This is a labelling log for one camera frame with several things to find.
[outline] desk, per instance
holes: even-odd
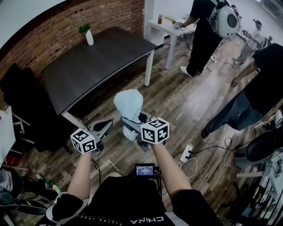
[[[11,106],[6,111],[0,110],[0,138],[0,164],[2,164],[16,141]]]
[[[85,125],[68,110],[86,94],[129,64],[148,55],[145,85],[149,85],[154,49],[144,38],[112,27],[93,36],[94,45],[86,41],[76,45],[43,69],[49,97],[57,115],[77,127]]]
[[[185,20],[181,19],[181,18],[176,18],[177,22],[181,22],[184,23]],[[172,61],[174,59],[174,51],[175,51],[175,46],[177,43],[177,38],[184,35],[185,34],[190,34],[195,32],[196,29],[196,25],[195,24],[191,24],[189,26],[187,26],[186,28],[182,28],[182,30],[175,30],[174,26],[172,24],[172,22],[170,20],[167,19],[163,19],[162,20],[162,24],[158,24],[157,21],[155,20],[149,20],[148,21],[148,26],[146,28],[146,34],[145,34],[145,38],[149,41],[152,41],[152,28],[158,29],[160,31],[163,31],[164,33],[167,33],[171,36],[171,42],[170,42],[170,50],[169,50],[169,54],[166,60],[166,65],[165,65],[165,69],[169,69],[171,67]]]

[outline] white vase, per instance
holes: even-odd
[[[85,33],[85,37],[88,41],[88,44],[93,45],[93,37],[92,37],[92,33],[90,32],[90,30],[88,30],[87,33]]]

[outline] light blue cloth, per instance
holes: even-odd
[[[125,90],[116,94],[114,104],[122,117],[127,118],[135,123],[140,123],[140,115],[143,96],[138,90]]]

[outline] dark wooden table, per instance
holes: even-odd
[[[85,126],[68,110],[95,87],[146,55],[145,85],[148,86],[157,47],[118,27],[99,32],[93,39],[92,46],[82,42],[43,69],[46,88],[56,113],[80,128]]]

